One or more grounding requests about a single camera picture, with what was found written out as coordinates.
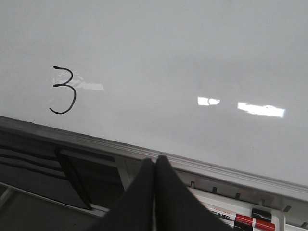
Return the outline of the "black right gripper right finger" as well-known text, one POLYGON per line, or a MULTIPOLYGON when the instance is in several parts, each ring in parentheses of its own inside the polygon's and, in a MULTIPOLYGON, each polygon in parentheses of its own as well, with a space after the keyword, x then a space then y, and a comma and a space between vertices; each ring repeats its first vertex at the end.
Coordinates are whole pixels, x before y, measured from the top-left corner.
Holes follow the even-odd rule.
POLYGON ((196 199, 163 155, 155 163, 154 189, 158 231, 231 230, 196 199))

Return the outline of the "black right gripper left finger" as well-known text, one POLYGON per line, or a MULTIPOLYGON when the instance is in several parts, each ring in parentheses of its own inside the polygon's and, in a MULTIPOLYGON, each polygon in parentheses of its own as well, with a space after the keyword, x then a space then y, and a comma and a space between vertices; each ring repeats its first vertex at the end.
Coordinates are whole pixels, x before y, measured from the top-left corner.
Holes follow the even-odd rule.
POLYGON ((151 231, 153 223, 154 163, 142 161, 138 174, 116 205, 89 231, 151 231))

